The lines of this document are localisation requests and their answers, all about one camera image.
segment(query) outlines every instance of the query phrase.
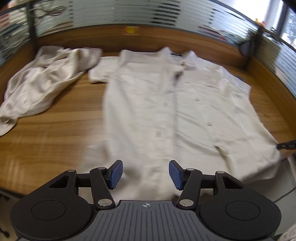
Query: window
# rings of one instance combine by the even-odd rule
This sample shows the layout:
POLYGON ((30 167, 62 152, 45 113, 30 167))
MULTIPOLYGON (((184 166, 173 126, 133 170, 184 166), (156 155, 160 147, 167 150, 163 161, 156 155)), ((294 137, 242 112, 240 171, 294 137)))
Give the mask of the window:
POLYGON ((296 48, 296 13, 289 9, 281 38, 296 48))
POLYGON ((265 21, 266 28, 276 28, 283 7, 282 0, 220 0, 253 21, 265 21))
POLYGON ((257 18, 259 22, 264 21, 270 0, 220 0, 230 7, 238 10, 250 19, 257 18))

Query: crumpled white cloth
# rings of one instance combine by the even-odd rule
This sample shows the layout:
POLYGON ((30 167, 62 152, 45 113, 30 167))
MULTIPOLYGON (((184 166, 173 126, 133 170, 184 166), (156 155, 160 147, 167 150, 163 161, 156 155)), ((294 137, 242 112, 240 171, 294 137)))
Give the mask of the crumpled white cloth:
POLYGON ((41 47, 35 59, 7 84, 0 107, 0 136, 7 133, 18 118, 47 110, 62 90, 85 70, 97 65, 101 55, 101 49, 41 47))
POLYGON ((278 239, 278 241, 296 241, 296 224, 289 229, 278 239))

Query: shirt collar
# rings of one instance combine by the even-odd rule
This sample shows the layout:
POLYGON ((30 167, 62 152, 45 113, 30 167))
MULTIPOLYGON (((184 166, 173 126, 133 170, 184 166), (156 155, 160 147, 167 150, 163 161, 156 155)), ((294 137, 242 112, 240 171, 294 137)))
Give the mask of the shirt collar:
POLYGON ((165 58, 170 63, 178 65, 195 65, 199 59, 193 51, 184 52, 180 58, 175 58, 172 53, 170 48, 165 47, 158 51, 157 55, 165 58))

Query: black strap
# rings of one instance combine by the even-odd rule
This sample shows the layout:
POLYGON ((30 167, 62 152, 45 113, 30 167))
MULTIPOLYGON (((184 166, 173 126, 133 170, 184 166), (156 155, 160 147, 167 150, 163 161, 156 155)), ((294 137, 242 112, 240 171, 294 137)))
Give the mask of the black strap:
POLYGON ((280 149, 296 150, 296 140, 279 143, 279 144, 277 144, 276 148, 278 150, 280 150, 280 149))

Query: black circular pad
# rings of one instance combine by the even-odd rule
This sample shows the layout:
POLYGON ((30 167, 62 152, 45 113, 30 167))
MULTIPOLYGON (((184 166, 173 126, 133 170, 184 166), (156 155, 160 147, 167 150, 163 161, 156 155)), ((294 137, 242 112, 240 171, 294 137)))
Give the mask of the black circular pad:
POLYGON ((59 201, 42 201, 32 207, 31 213, 40 220, 54 220, 64 215, 66 206, 59 201))
POLYGON ((200 209, 204 224, 232 240, 260 240, 275 233, 281 221, 279 208, 251 188, 224 189, 200 209))
POLYGON ((226 213, 237 220, 252 220, 260 214, 257 205, 246 201, 231 202, 226 206, 226 213))
POLYGON ((68 188, 40 187, 17 202, 10 220, 18 236, 28 240, 62 240, 90 222, 90 204, 68 188))

